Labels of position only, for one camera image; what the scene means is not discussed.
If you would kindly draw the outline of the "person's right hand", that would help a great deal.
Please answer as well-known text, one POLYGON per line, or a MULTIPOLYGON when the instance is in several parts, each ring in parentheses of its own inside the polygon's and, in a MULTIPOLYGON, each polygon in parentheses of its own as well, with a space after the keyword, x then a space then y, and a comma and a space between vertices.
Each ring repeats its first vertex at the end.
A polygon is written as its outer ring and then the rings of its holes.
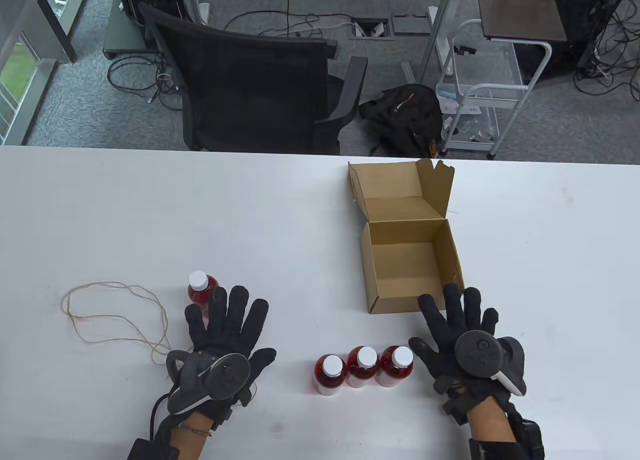
POLYGON ((434 351, 418 337, 410 338, 407 343, 434 378, 435 392, 448 396, 443 406, 445 413, 459 425, 464 425, 473 408, 488 398, 494 398, 503 412, 515 415, 517 410, 510 402, 511 394, 500 382, 471 376, 455 357, 455 346, 462 334, 470 331, 495 333, 498 312, 493 307, 482 311, 482 296, 475 287, 460 291, 453 282, 444 286, 443 295, 446 315, 441 314, 430 294, 422 294, 417 300, 438 350, 434 351))

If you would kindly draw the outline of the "person's left hand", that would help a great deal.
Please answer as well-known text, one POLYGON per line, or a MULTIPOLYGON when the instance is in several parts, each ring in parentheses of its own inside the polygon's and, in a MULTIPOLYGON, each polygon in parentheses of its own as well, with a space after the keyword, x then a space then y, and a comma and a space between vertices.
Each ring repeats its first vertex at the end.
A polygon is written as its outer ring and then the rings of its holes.
POLYGON ((213 424, 227 421, 233 406, 249 405, 256 379, 277 354, 273 348, 256 349, 269 311, 266 300, 249 303, 249 291, 237 285, 230 292, 215 288, 207 304, 208 320, 196 304, 184 311, 192 352, 173 351, 167 360, 174 383, 167 409, 176 424, 192 414, 213 424))

